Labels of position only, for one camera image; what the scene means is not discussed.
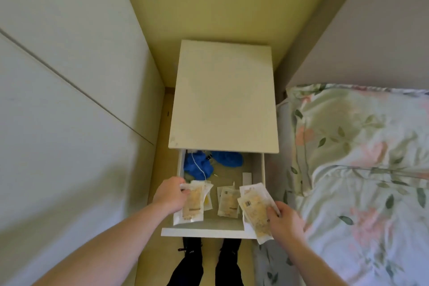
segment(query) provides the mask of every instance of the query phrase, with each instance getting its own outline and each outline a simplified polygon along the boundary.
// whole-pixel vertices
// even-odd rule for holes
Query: headboard
[[[345,83],[429,88],[429,0],[345,0],[318,38],[324,0],[275,72],[276,100],[286,86]]]

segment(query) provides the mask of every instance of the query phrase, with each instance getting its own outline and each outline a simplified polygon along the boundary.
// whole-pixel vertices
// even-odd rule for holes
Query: pillowcase
[[[426,93],[334,84],[288,88],[295,192],[309,194],[337,166],[367,169],[373,178],[386,170],[394,178],[429,178]]]

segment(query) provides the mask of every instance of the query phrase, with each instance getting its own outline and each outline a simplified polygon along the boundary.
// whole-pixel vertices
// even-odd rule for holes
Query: foot
[[[185,251],[185,256],[191,253],[201,254],[201,238],[183,238],[183,249],[179,251]]]
[[[221,248],[221,252],[223,253],[233,253],[237,255],[241,244],[240,238],[226,238],[223,240],[223,245]]]

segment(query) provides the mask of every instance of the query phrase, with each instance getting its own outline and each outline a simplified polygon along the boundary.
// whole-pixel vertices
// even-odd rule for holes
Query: wooden floor
[[[173,110],[173,94],[166,94],[161,115],[158,143],[155,153],[154,168],[152,172],[149,202],[162,180],[176,175],[179,153],[177,150],[168,148],[168,139],[171,125],[171,114]],[[136,286],[165,286],[184,253],[178,252],[182,248],[181,238],[162,237],[161,228],[171,218],[168,217],[158,226],[149,240],[146,248],[139,258],[137,268]],[[214,286],[215,267],[219,256],[222,239],[203,239],[202,254],[204,275],[201,286]],[[239,267],[242,272],[244,286],[254,286],[254,269],[251,253],[251,240],[243,240],[239,250]]]

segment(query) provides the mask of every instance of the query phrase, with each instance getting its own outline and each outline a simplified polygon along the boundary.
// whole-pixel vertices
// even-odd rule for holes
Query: yellow wall
[[[158,69],[174,87],[181,39],[272,47],[277,67],[320,0],[131,0]]]

